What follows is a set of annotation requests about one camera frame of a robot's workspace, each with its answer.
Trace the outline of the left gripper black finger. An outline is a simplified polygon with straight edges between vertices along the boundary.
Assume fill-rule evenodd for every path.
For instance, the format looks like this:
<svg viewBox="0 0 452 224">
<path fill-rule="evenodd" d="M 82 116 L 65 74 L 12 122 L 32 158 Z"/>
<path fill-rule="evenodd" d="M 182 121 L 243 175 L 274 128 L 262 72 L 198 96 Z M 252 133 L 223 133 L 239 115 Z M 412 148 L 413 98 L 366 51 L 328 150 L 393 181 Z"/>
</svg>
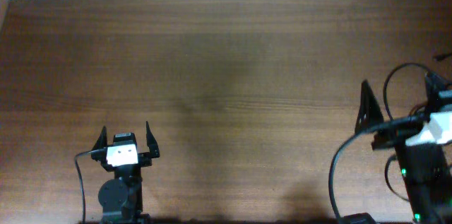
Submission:
<svg viewBox="0 0 452 224">
<path fill-rule="evenodd" d="M 91 158 L 95 161 L 105 163 L 107 154 L 107 128 L 103 126 L 95 145 L 92 148 Z"/>
<path fill-rule="evenodd" d="M 146 130 L 146 143 L 149 148 L 150 157 L 159 158 L 160 149 L 155 137 L 153 136 L 153 133 L 150 130 L 149 122 L 145 123 L 145 130 Z"/>
</svg>

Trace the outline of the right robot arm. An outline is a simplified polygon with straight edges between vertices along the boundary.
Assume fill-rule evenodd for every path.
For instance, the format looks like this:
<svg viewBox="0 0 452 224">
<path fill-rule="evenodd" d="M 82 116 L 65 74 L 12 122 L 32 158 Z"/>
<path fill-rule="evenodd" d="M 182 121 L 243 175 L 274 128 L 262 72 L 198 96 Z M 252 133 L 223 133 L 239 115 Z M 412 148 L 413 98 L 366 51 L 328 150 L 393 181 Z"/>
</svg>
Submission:
<svg viewBox="0 0 452 224">
<path fill-rule="evenodd" d="M 364 80 L 355 133 L 373 134 L 371 148 L 394 149 L 408 201 L 417 223 L 451 222 L 451 167 L 442 146 L 451 142 L 451 89 L 446 80 L 425 75 L 424 109 L 385 121 Z"/>
</svg>

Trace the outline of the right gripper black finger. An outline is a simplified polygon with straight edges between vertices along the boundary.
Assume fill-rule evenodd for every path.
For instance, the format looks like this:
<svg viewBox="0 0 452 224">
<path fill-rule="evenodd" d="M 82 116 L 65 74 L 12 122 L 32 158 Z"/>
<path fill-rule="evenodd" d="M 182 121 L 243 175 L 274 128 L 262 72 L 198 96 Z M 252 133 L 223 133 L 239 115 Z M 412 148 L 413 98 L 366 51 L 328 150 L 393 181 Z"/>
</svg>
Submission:
<svg viewBox="0 0 452 224">
<path fill-rule="evenodd" d="M 451 80 L 440 76 L 435 72 L 426 72 L 425 88 L 427 94 L 427 106 L 425 114 L 451 111 Z"/>
<path fill-rule="evenodd" d="M 374 92 L 368 80 L 363 80 L 361 84 L 360 105 L 355 123 L 355 133 L 359 133 L 371 126 L 384 121 L 381 108 L 375 98 Z"/>
</svg>

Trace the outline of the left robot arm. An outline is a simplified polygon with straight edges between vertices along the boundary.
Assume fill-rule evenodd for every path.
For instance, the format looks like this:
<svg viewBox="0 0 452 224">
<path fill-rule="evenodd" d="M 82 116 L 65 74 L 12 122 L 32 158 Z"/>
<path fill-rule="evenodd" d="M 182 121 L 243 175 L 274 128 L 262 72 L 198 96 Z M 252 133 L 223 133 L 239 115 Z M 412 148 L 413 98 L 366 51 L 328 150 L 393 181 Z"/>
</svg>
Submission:
<svg viewBox="0 0 452 224">
<path fill-rule="evenodd" d="M 138 151 L 133 132 L 115 134 L 113 142 L 107 142 L 107 129 L 102 131 L 92 148 L 91 158 L 99 162 L 114 177 L 99 189 L 98 201 L 102 207 L 101 223 L 150 223 L 151 217 L 143 212 L 143 177 L 141 170 L 152 165 L 160 157 L 158 143 L 145 123 L 145 139 L 148 150 Z"/>
</svg>

